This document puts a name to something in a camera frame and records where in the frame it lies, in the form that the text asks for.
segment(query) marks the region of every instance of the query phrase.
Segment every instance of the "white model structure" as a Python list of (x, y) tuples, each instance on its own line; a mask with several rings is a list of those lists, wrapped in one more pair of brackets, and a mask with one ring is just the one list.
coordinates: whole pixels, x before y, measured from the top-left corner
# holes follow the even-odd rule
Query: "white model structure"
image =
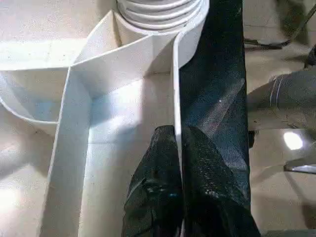
[(23, 187), (15, 208), (40, 207), (17, 217), (36, 222), (37, 236), (120, 236), (129, 182), (154, 129), (174, 125), (181, 147), (179, 68), (195, 53), (208, 0), (105, 1), (112, 10), (70, 65), (1, 67), (1, 131), (25, 137), (5, 149), (0, 136), (1, 161), (51, 157), (45, 180), (30, 166), (0, 182), (8, 200)]

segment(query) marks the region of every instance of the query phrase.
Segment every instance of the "black mesh fabric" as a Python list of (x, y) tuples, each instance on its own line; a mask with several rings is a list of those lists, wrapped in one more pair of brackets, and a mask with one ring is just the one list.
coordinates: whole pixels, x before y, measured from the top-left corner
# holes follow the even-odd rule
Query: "black mesh fabric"
[(155, 130), (128, 193), (123, 237), (175, 237), (180, 233), (182, 182), (173, 126)]
[(182, 130), (187, 237), (259, 237), (234, 174), (199, 129)]
[(182, 125), (198, 127), (232, 171), (250, 209), (241, 0), (211, 0), (193, 59), (180, 69)]

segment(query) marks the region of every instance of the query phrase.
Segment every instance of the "metal chair leg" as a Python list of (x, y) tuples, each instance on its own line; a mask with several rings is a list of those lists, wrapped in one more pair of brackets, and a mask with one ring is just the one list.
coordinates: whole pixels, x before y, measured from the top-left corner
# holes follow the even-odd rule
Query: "metal chair leg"
[(306, 157), (290, 160), (284, 165), (284, 171), (316, 174), (316, 158)]

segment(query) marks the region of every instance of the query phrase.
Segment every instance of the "white divider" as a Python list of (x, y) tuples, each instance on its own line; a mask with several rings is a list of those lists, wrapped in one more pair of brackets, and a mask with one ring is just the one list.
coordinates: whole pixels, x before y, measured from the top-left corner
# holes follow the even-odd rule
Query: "white divider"
[(174, 125), (173, 80), (150, 71), (153, 51), (148, 36), (72, 66), (41, 236), (120, 236), (131, 176), (154, 129)]
[(67, 68), (0, 71), (0, 103), (54, 136), (66, 75)]
[(180, 30), (140, 30), (116, 12), (90, 34), (69, 69), (55, 120), (41, 237), (120, 236), (130, 179), (156, 127), (175, 126), (181, 157), (178, 69), (196, 50), (208, 10), (202, 1), (175, 46)]
[(139, 80), (153, 62), (153, 38), (147, 36), (115, 51), (75, 64), (73, 71), (92, 97)]
[(89, 135), (91, 98), (69, 74), (57, 127), (40, 236), (77, 236)]
[(75, 63), (120, 48), (143, 37), (143, 35), (129, 31), (127, 28), (118, 28), (118, 25), (121, 26), (111, 10), (89, 34)]

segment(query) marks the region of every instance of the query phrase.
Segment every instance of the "gray pipe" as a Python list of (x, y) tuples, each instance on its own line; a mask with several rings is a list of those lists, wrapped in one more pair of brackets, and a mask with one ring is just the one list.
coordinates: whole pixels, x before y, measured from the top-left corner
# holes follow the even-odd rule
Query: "gray pipe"
[(247, 96), (249, 131), (316, 128), (316, 67), (280, 75)]

